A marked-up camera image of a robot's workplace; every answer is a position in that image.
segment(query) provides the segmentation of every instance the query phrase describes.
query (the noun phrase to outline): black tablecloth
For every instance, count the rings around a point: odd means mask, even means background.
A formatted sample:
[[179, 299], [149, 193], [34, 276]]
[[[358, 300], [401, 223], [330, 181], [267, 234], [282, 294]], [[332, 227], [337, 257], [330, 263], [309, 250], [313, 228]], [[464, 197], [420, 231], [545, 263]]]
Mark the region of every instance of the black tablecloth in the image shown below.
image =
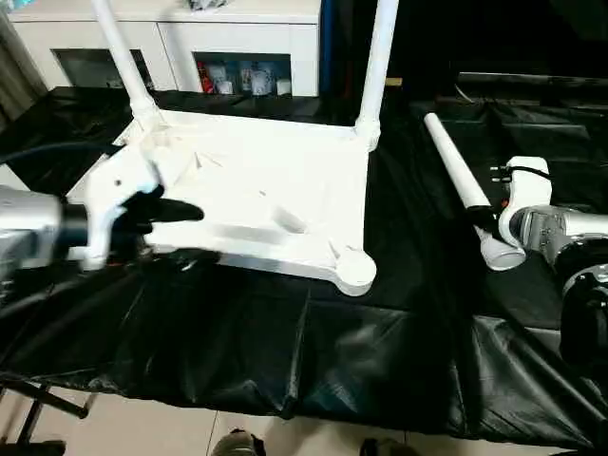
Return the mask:
[[[351, 120], [310, 99], [156, 97], [163, 108]], [[386, 106], [370, 156], [365, 245], [378, 276], [368, 294], [219, 267], [192, 252], [86, 275], [63, 266], [24, 271], [0, 310], [0, 378], [180, 407], [607, 448], [603, 382], [559, 356], [561, 300], [548, 267], [531, 256], [511, 272], [486, 269], [421, 116], [439, 113], [480, 176], [512, 155], [542, 155], [556, 202], [603, 212], [607, 120], [391, 97]], [[56, 89], [0, 136], [0, 148], [110, 141], [128, 121], [121, 92]], [[96, 158], [50, 155], [11, 167], [33, 190], [61, 194]], [[501, 188], [483, 185], [500, 204]]]

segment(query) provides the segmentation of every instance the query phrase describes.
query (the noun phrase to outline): black metal stand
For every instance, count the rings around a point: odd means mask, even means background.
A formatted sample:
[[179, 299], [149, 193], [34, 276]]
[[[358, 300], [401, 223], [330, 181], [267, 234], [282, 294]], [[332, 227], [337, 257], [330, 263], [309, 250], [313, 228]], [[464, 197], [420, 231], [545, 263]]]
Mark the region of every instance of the black metal stand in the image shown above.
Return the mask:
[[66, 450], [64, 442], [44, 442], [42, 444], [32, 444], [29, 439], [36, 427], [40, 412], [43, 406], [50, 406], [55, 409], [69, 413], [80, 419], [84, 419], [88, 415], [88, 407], [80, 407], [66, 399], [62, 399], [48, 392], [48, 386], [34, 387], [26, 382], [14, 382], [3, 380], [0, 383], [0, 401], [5, 393], [5, 390], [13, 390], [24, 396], [33, 399], [33, 404], [29, 408], [26, 421], [21, 428], [17, 443], [14, 445], [0, 445], [0, 456], [20, 456], [20, 455], [61, 455]]
[[70, 415], [74, 415], [80, 419], [84, 419], [88, 415], [87, 407], [77, 406], [66, 399], [62, 399], [61, 397], [51, 394], [48, 392], [48, 387], [36, 388], [29, 383], [5, 380], [0, 381], [0, 387], [4, 387], [7, 390], [13, 390], [19, 394], [29, 397], [30, 399], [33, 399], [33, 407], [36, 405], [36, 402], [40, 402], [42, 405], [64, 411], [65, 413], [69, 413]]

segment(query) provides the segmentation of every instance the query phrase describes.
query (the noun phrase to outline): person's foot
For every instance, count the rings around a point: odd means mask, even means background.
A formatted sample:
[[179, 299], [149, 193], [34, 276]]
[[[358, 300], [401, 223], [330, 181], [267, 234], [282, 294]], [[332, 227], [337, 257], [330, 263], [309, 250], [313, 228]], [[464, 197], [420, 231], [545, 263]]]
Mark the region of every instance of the person's foot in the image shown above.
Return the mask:
[[254, 434], [235, 429], [221, 438], [211, 456], [266, 456], [266, 450]]
[[361, 446], [359, 456], [419, 456], [411, 447], [394, 440], [366, 439]]

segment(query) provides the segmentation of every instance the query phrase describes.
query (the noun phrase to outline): black wire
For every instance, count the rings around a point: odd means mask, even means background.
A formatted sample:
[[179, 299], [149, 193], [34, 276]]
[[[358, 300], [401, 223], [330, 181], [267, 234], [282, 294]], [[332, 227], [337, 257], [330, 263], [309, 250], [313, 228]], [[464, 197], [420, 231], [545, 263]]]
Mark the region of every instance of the black wire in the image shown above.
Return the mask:
[[544, 171], [541, 171], [540, 169], [529, 168], [527, 166], [509, 166], [507, 170], [509, 171], [509, 173], [512, 173], [513, 171], [525, 171], [526, 173], [536, 174], [537, 176], [541, 176], [542, 178], [551, 181], [551, 176], [549, 176]]
[[4, 164], [6, 162], [11, 162], [13, 160], [24, 159], [25, 157], [40, 154], [43, 152], [66, 151], [66, 150], [74, 150], [74, 151], [96, 150], [96, 151], [106, 153], [108, 155], [114, 155], [121, 148], [122, 148], [122, 146], [120, 146], [120, 145], [104, 144], [104, 143], [98, 143], [98, 142], [54, 142], [52, 144], [37, 145], [37, 146], [31, 147], [29, 149], [9, 152], [8, 154], [5, 154], [2, 157], [0, 157], [0, 164]]

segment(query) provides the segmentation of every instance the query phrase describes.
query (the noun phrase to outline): white tube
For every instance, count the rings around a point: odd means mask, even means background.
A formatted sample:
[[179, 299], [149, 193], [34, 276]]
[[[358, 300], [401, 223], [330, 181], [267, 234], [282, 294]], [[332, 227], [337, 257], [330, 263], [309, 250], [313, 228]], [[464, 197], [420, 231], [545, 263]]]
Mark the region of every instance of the white tube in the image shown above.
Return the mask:
[[129, 94], [133, 118], [140, 123], [142, 129], [149, 129], [160, 119], [160, 111], [145, 88], [108, 0], [91, 0], [91, 2], [97, 15], [97, 22], [109, 44], [116, 68], [123, 79], [124, 88]]
[[371, 37], [370, 58], [365, 78], [359, 118], [355, 130], [372, 142], [372, 149], [380, 136], [380, 108], [389, 69], [392, 36], [397, 21], [399, 0], [378, 0]]
[[[449, 137], [443, 124], [436, 114], [425, 116], [430, 137], [433, 139], [441, 156], [447, 173], [465, 208], [471, 206], [489, 206], [490, 201], [482, 190], [473, 173]], [[495, 239], [490, 233], [475, 227], [475, 232], [481, 242], [482, 256], [485, 264], [493, 271], [513, 269], [525, 261], [525, 251], [506, 242]]]
[[490, 201], [484, 190], [471, 173], [465, 159], [460, 155], [456, 144], [447, 134], [437, 115], [432, 112], [427, 114], [425, 125], [465, 207], [489, 206]]

